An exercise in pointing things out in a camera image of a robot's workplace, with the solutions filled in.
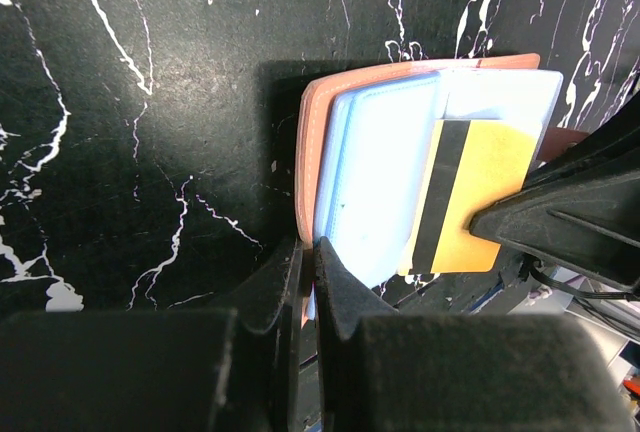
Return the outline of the pink leather card holder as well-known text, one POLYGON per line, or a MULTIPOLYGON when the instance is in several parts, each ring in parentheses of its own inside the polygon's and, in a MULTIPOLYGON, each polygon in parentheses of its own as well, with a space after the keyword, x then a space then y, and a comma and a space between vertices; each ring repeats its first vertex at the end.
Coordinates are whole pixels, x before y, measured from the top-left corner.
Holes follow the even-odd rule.
POLYGON ((304 245, 328 239, 367 287, 399 275, 438 120, 536 122, 543 131, 531 163, 584 139, 550 125, 563 76, 539 62, 535 53, 420 60, 312 81, 301 99, 295 159, 304 245))

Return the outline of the gold credit card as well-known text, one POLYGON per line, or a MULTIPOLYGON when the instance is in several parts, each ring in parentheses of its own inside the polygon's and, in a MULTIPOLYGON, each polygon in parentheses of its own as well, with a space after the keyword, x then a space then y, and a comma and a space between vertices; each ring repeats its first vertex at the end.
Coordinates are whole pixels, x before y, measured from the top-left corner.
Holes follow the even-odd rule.
POLYGON ((438 120, 429 143, 414 225, 397 273, 489 271, 500 246, 471 235, 475 213, 521 190, 540 124, 438 120))

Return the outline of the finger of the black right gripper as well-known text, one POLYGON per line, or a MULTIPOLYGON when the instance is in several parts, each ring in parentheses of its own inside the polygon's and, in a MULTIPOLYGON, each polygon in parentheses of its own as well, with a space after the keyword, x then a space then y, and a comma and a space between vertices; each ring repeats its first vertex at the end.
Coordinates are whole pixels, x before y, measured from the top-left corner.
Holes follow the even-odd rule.
POLYGON ((473 236, 639 294, 639 98, 477 212, 473 236))

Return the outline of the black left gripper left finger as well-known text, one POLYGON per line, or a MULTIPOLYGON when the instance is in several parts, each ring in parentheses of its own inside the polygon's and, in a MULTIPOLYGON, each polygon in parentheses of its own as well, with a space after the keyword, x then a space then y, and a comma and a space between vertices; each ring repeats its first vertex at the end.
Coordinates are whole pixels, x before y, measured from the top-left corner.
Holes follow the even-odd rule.
POLYGON ((288 237, 201 309, 17 313, 1 324, 5 431, 288 431, 303 247, 288 237))

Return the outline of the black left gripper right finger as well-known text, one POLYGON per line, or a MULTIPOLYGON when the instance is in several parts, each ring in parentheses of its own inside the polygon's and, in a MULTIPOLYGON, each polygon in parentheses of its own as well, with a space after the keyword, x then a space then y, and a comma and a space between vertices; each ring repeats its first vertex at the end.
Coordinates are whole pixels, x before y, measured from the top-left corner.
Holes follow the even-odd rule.
POLYGON ((596 344, 553 315, 406 315, 314 249, 326 431, 630 431, 596 344))

